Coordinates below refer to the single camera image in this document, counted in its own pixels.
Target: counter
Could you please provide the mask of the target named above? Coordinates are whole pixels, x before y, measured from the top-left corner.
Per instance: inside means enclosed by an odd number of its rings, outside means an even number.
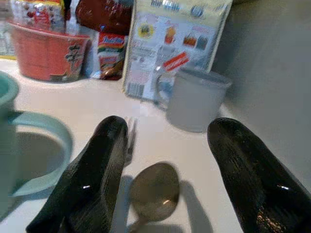
[[[187,133],[171,126],[164,112],[152,103],[124,95],[121,81],[43,83],[20,75],[16,61],[2,59],[0,70],[9,73],[19,83],[18,110],[54,116],[69,127],[74,140],[71,160],[105,117],[117,115],[138,120],[133,159],[122,175],[113,232],[124,232],[125,222],[130,225],[136,219],[132,209],[127,214],[128,184],[143,169],[160,161],[171,162],[178,169],[182,180],[180,203],[170,218],[151,223],[141,232],[242,232],[205,133]],[[20,205],[0,223],[0,232],[24,233],[46,199],[44,191],[23,197]]]

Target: snack package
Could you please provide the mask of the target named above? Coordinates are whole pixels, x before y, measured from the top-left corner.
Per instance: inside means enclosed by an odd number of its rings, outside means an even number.
[[[80,0],[76,7],[79,33],[92,38],[85,63],[91,78],[118,80],[122,77],[125,47],[129,34],[132,3],[114,0]]]
[[[157,101],[158,81],[171,90],[181,66],[210,71],[231,4],[137,0],[123,72],[125,93]]]
[[[63,0],[11,0],[15,23],[43,30],[65,32]]]
[[[11,42],[6,20],[11,17],[9,1],[0,0],[0,58],[15,59],[15,53]]]

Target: metal spoon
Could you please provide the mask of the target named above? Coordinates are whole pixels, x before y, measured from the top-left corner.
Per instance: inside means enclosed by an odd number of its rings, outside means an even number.
[[[131,203],[139,216],[129,233],[135,233],[149,221],[162,221],[176,209],[179,180],[174,167],[158,163],[143,170],[133,181]]]

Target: red bowl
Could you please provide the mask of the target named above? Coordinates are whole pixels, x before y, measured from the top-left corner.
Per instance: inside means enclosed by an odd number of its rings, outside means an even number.
[[[87,35],[69,35],[9,22],[20,72],[51,82],[79,79]]]

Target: gray wall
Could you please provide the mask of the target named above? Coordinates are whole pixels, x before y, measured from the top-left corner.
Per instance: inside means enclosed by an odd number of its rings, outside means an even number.
[[[311,191],[311,0],[233,6],[213,70],[225,105]]]

